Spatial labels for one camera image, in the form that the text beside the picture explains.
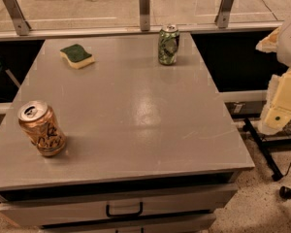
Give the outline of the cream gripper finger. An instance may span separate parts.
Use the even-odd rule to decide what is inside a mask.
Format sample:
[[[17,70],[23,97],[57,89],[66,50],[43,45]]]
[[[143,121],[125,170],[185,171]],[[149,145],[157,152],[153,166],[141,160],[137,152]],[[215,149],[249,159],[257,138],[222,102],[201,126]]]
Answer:
[[[265,53],[276,52],[277,38],[278,38],[279,31],[280,31],[280,28],[278,27],[272,33],[270,33],[267,37],[259,41],[255,48]]]
[[[282,76],[272,75],[266,99],[258,130],[265,135],[274,135],[291,120],[291,68]]]

